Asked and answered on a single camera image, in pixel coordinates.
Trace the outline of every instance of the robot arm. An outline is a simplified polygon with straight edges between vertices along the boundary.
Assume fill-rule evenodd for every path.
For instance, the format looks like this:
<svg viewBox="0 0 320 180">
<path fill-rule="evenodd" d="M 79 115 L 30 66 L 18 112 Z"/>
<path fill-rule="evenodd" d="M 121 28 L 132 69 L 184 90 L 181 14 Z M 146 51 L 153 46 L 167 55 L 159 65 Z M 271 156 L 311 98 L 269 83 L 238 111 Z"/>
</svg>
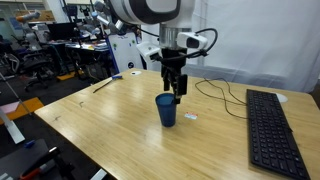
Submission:
<svg viewBox="0 0 320 180">
<path fill-rule="evenodd" d="M 110 28 L 111 33 L 117 34 L 119 32 L 119 30 L 122 28 L 123 22 L 118 20 L 116 22 L 116 24 L 113 24 L 109 6 L 106 6 L 105 4 L 103 4 L 100 1 L 96 1 L 94 3 L 94 8 L 96 11 L 98 11 L 100 13 L 104 13 L 107 16 L 107 19 L 104 19 L 103 17 L 98 15 L 97 12 L 92 13 L 92 18 L 95 20 L 98 20 L 102 24 L 108 26 Z"/>
<path fill-rule="evenodd" d="M 26 33 L 26 40 L 30 43 L 29 47 L 31 50 L 40 50 L 41 47 L 37 42 L 36 35 L 33 33 L 33 30 L 29 27 L 27 22 L 31 21 L 32 19 L 38 19 L 39 17 L 40 12 L 37 10 L 33 13 L 16 17 L 16 20 L 22 23 L 22 29 Z"/>
<path fill-rule="evenodd" d="M 160 47 L 150 43 L 142 43 L 137 47 L 145 59 L 161 62 L 164 90 L 168 91 L 171 85 L 174 103 L 179 104 L 182 95 L 187 94 L 188 76 L 181 74 L 186 59 L 205 56 L 209 50 L 201 51 L 207 45 L 207 39 L 191 32 L 195 0 L 107 0 L 107 3 L 123 22 L 160 23 Z M 188 56 L 187 48 L 200 51 Z"/>
</svg>

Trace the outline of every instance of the power cord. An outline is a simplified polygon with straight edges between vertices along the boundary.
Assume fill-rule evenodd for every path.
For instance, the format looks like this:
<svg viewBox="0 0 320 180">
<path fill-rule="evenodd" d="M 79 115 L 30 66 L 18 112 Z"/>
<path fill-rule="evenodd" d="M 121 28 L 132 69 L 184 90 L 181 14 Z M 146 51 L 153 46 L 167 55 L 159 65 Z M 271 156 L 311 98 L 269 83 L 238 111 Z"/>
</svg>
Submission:
<svg viewBox="0 0 320 180">
<path fill-rule="evenodd" d="M 223 80 L 224 82 L 226 82 L 227 85 L 228 85 L 228 87 L 229 87 L 229 93 L 231 94 L 231 96 L 234 97 L 234 98 L 235 98 L 236 100 L 238 100 L 239 102 L 241 102 L 242 104 L 239 104 L 239 103 L 236 103 L 236 102 L 227 100 L 226 97 L 225 97 L 225 94 L 224 94 L 223 89 L 222 89 L 221 87 L 219 87 L 219 86 L 213 85 L 213 84 L 210 82 L 210 81 L 215 81 L 215 80 Z M 216 96 L 212 96 L 212 95 L 209 95 L 209 94 L 203 92 L 203 91 L 198 87 L 198 85 L 201 84 L 201 83 L 203 83 L 203 82 L 207 82 L 207 83 L 210 84 L 211 86 L 220 89 L 221 92 L 222 92 L 223 98 L 219 98 L 219 97 L 216 97 Z M 224 80 L 223 78 L 218 78 L 218 79 L 213 79 L 213 80 L 208 80 L 208 79 L 205 79 L 205 78 L 204 78 L 203 81 L 197 82 L 197 83 L 195 84 L 195 87 L 197 88 L 197 90 L 198 90 L 199 92 L 201 92 L 202 94 L 204 94 L 204 95 L 206 95 L 206 96 L 208 96 L 208 97 L 210 97 L 210 98 L 215 98 L 215 99 L 223 100 L 223 101 L 224 101 L 224 105 L 225 105 L 224 107 L 225 107 L 225 109 L 226 109 L 226 111 L 227 111 L 228 114 L 230 114 L 230 115 L 232 115 L 232 116 L 234 116 L 234 117 L 237 117 L 237 118 L 248 119 L 248 118 L 246 118 L 246 117 L 241 117 L 241 116 L 235 115 L 235 114 L 233 114 L 233 113 L 231 113 L 231 112 L 229 111 L 228 106 L 227 106 L 227 102 L 233 103 L 233 104 L 236 104 L 236 105 L 242 105 L 242 106 L 246 106 L 246 103 L 244 103 L 243 101 L 239 100 L 238 98 L 236 98 L 236 97 L 231 93 L 230 84 L 229 84 L 226 80 Z"/>
<path fill-rule="evenodd" d="M 217 78 L 217 79 L 213 79 L 213 80 L 209 80 L 209 79 L 206 79 L 206 78 L 204 78 L 204 79 L 205 79 L 205 81 L 207 81 L 209 84 L 211 84 L 212 86 L 217 87 L 217 88 L 220 88 L 220 87 L 212 84 L 211 81 L 216 81 L 216 80 L 222 80 L 222 81 L 224 81 L 224 82 L 228 85 L 228 92 L 229 92 L 229 94 L 230 94 L 234 99 L 236 99 L 237 101 L 239 101 L 240 103 L 242 103 L 242 104 L 239 104 L 239 105 L 245 105 L 245 106 L 247 105 L 247 103 L 241 101 L 240 99 L 238 99 L 235 95 L 233 95 L 233 94 L 231 93 L 230 84 L 229 84 L 225 79 L 223 79 L 223 78 Z"/>
</svg>

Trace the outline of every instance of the cable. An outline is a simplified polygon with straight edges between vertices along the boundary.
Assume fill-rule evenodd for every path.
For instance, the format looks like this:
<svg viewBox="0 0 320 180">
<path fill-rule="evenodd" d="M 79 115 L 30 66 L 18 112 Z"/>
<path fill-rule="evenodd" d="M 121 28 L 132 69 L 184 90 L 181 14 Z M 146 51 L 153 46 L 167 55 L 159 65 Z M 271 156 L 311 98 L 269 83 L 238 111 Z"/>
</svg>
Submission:
<svg viewBox="0 0 320 180">
<path fill-rule="evenodd" d="M 230 84 L 229 84 L 225 79 L 223 79 L 223 78 L 217 78 L 217 79 L 212 79 L 212 80 L 208 80 L 208 79 L 206 79 L 206 78 L 204 78 L 204 79 L 205 79 L 205 81 L 207 81 L 209 84 L 211 84 L 212 86 L 217 87 L 217 88 L 220 88 L 220 87 L 212 84 L 210 81 L 215 81 L 215 80 L 222 80 L 222 81 L 224 81 L 224 82 L 228 85 L 228 92 L 229 92 L 229 94 L 230 94 L 234 99 L 236 99 L 237 101 L 241 102 L 241 103 L 242 103 L 241 105 L 247 105 L 247 103 L 241 101 L 240 99 L 238 99 L 236 96 L 234 96 L 234 95 L 231 93 Z"/>
<path fill-rule="evenodd" d="M 159 37 L 159 35 L 156 35 L 156 34 L 153 34 L 153 33 L 151 33 L 151 32 L 145 31 L 145 30 L 143 30 L 143 29 L 139 28 L 138 26 L 136 26 L 136 28 L 137 28 L 137 29 L 139 29 L 140 31 L 142 31 L 142 32 L 146 33 L 146 34 L 151 35 L 151 36 Z"/>
<path fill-rule="evenodd" d="M 207 49 L 202 49 L 202 50 L 199 50 L 199 51 L 196 51 L 196 52 L 193 52 L 193 53 L 190 53 L 190 54 L 186 54 L 186 55 L 182 55 L 182 56 L 178 56 L 178 57 L 172 57 L 172 58 L 164 58 L 164 59 L 160 59 L 159 61 L 160 62 L 166 62 L 166 61 L 180 61 L 182 59 L 185 59 L 185 58 L 195 58 L 195 57 L 199 57 L 199 56 L 207 56 L 208 55 L 208 51 L 216 44 L 217 40 L 218 40 L 218 31 L 214 28 L 206 28 L 206 29 L 202 29 L 200 31 L 197 31 L 195 33 L 202 33 L 202 32 L 205 32 L 205 31 L 213 31 L 215 33 L 215 37 L 214 37 L 214 40 L 213 42 L 210 44 L 210 46 L 207 48 Z"/>
<path fill-rule="evenodd" d="M 222 99 L 222 98 L 215 97 L 215 96 L 212 96 L 212 95 L 209 95 L 209 94 L 207 94 L 207 93 L 204 93 L 202 90 L 200 90 L 200 88 L 199 88 L 197 85 L 200 84 L 200 83 L 203 83 L 203 82 L 208 82 L 210 85 L 219 88 L 219 89 L 221 90 L 221 92 L 222 92 L 223 99 Z M 234 116 L 234 117 L 237 117 L 237 118 L 248 119 L 248 118 L 246 118 L 246 117 L 241 117 L 241 116 L 235 115 L 235 114 L 233 114 L 233 113 L 231 113 L 231 112 L 229 111 L 228 106 L 227 106 L 227 102 L 230 102 L 230 103 L 233 103 L 233 104 L 236 104 L 236 105 L 243 105 L 243 104 L 238 104 L 238 103 L 235 103 L 235 102 L 232 102 L 232 101 L 227 100 L 226 97 L 225 97 L 224 91 L 223 91 L 223 89 L 222 89 L 221 87 L 218 87 L 218 86 L 213 85 L 213 84 L 210 83 L 210 81 L 208 81 L 207 79 L 205 79 L 205 80 L 203 80 L 203 81 L 200 81 L 200 82 L 197 82 L 197 83 L 195 84 L 195 87 L 199 90 L 199 92 L 201 92 L 202 94 L 204 94 L 204 95 L 206 95 L 206 96 L 208 96 L 208 97 L 223 100 L 223 101 L 224 101 L 224 107 L 225 107 L 225 109 L 226 109 L 226 111 L 227 111 L 228 114 L 230 114 L 230 115 L 232 115 L 232 116 Z"/>
</svg>

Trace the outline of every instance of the small white label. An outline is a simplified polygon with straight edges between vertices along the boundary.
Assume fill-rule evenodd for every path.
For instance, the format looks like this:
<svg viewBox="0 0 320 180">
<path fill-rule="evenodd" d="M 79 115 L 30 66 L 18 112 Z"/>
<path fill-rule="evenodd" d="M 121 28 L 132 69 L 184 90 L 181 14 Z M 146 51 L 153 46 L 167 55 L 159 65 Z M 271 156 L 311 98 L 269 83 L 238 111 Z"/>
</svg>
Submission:
<svg viewBox="0 0 320 180">
<path fill-rule="evenodd" d="M 191 113 L 191 112 L 187 112 L 184 117 L 192 119 L 192 120 L 196 120 L 198 118 L 198 114 L 195 113 Z"/>
</svg>

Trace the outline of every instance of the computer monitor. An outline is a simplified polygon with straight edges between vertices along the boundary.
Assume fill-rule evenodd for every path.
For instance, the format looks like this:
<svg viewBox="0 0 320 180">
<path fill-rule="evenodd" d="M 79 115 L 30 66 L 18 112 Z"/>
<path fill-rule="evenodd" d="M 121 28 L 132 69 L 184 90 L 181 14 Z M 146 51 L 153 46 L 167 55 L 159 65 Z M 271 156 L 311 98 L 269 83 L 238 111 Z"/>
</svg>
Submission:
<svg viewBox="0 0 320 180">
<path fill-rule="evenodd" d="M 52 40 L 69 40 L 75 37 L 74 28 L 76 23 L 59 23 L 47 25 L 51 34 Z"/>
</svg>

